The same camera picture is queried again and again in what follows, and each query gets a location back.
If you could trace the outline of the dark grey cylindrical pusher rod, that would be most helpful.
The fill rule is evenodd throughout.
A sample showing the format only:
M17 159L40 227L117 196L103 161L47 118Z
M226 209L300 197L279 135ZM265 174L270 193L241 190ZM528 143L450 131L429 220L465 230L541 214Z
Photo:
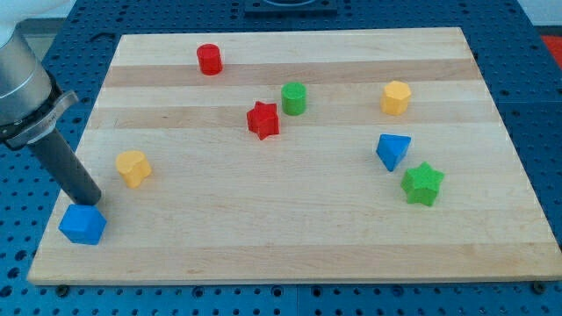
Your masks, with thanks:
M75 204L100 200L101 190L57 129L28 147Z

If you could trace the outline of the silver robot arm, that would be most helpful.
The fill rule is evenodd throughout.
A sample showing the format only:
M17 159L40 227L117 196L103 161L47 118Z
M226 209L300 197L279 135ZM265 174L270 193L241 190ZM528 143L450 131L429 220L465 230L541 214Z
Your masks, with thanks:
M18 30L20 22L66 2L1 2L1 142L11 150L29 147L74 203L95 205L101 190L56 129L78 97L60 88Z

